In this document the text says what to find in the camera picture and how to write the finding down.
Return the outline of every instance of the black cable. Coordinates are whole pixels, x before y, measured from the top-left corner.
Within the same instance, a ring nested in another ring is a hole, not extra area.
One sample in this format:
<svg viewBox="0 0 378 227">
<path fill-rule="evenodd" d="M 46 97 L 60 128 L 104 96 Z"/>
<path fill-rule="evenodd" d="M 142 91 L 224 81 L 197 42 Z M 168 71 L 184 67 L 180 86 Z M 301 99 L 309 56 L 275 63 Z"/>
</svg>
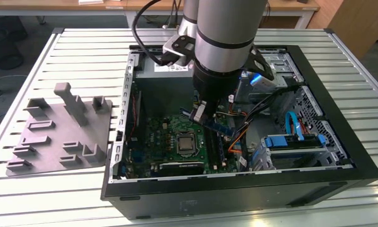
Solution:
<svg viewBox="0 0 378 227">
<path fill-rule="evenodd" d="M 247 160 L 247 166 L 241 165 L 240 172 L 247 172 L 249 170 L 247 135 L 243 136 L 240 143 L 241 143 L 241 151 L 243 151 L 241 156 Z"/>
<path fill-rule="evenodd" d="M 178 27 L 178 12 L 179 12 L 179 8 L 182 7 L 182 2 L 183 2 L 183 0 L 179 0 L 178 10 L 176 10 L 176 26 L 175 27 Z"/>
<path fill-rule="evenodd" d="M 142 10 L 139 11 L 136 17 L 135 17 L 135 20 L 134 20 L 134 23 L 132 23 L 132 32 L 134 32 L 134 36 L 135 36 L 135 39 L 138 41 L 138 44 L 139 46 L 142 47 L 143 51 L 146 52 L 147 56 L 150 56 L 150 58 L 159 64 L 159 65 L 163 65 L 163 62 L 160 59 L 158 59 L 158 57 L 150 52 L 150 50 L 146 48 L 144 46 L 144 43 L 138 35 L 138 31 L 136 31 L 136 26 L 138 26 L 138 22 L 139 22 L 139 18 L 140 16 L 143 15 L 143 13 L 146 12 L 146 10 L 154 5 L 156 4 L 158 2 L 160 2 L 162 0 L 152 0 L 143 8 Z"/>
<path fill-rule="evenodd" d="M 170 28 L 170 26 L 171 26 L 172 15 L 175 13 L 175 10 L 178 11 L 178 0 L 174 0 L 174 2 L 172 2 L 172 8 L 171 8 L 171 14 L 170 14 L 170 17 L 168 17 L 167 28 Z"/>
</svg>

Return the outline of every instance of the metal table frame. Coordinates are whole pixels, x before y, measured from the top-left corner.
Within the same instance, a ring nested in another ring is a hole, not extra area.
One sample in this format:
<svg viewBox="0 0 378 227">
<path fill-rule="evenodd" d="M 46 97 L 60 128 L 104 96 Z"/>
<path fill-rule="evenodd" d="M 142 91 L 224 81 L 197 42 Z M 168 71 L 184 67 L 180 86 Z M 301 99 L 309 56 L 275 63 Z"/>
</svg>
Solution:
<svg viewBox="0 0 378 227">
<path fill-rule="evenodd" d="M 112 7 L 114 10 L 0 10 L 0 16 L 126 16 L 128 20 L 130 28 L 132 28 L 134 19 L 136 17 L 138 12 L 123 10 L 124 7 Z M 307 28 L 311 18 L 315 15 L 316 8 L 308 8 L 303 11 L 272 11 L 271 16 L 273 17 L 288 17 L 288 16 L 299 16 L 299 22 L 296 25 L 296 29 Z M 144 15 L 170 15 L 170 10 L 148 10 L 144 12 Z"/>
<path fill-rule="evenodd" d="M 0 226 L 353 226 L 378 224 L 378 181 L 351 189 L 320 204 L 293 209 L 127 220 L 100 200 L 104 167 L 6 177 L 12 147 L 20 139 L 28 99 L 54 95 L 58 82 L 70 82 L 83 99 L 106 95 L 120 113 L 130 29 L 66 29 L 52 34 L 0 125 Z M 163 44 L 174 30 L 139 29 L 147 44 Z M 260 29 L 256 44 L 300 45 L 327 89 L 378 166 L 378 83 L 335 34 L 323 30 Z M 118 125 L 112 119 L 111 128 Z M 116 137 L 111 131 L 110 140 Z"/>
</svg>

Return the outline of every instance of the wooden desk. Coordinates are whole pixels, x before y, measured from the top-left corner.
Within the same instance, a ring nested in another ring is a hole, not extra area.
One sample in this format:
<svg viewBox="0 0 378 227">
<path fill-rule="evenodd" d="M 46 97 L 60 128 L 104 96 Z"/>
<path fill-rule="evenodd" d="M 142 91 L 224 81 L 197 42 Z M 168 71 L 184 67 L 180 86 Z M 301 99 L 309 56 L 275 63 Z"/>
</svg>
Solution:
<svg viewBox="0 0 378 227">
<path fill-rule="evenodd" d="M 150 0 L 107 0 L 104 4 L 80 6 L 78 0 L 0 0 L 0 16 L 123 15 L 127 16 L 131 27 L 136 11 L 148 2 Z M 313 13 L 320 9 L 315 0 L 309 0 L 308 4 L 296 0 L 269 0 L 269 3 L 271 16 L 295 17 L 296 28 L 307 28 Z M 150 8 L 146 15 L 170 15 L 171 6 L 172 0 L 164 0 Z"/>
</svg>

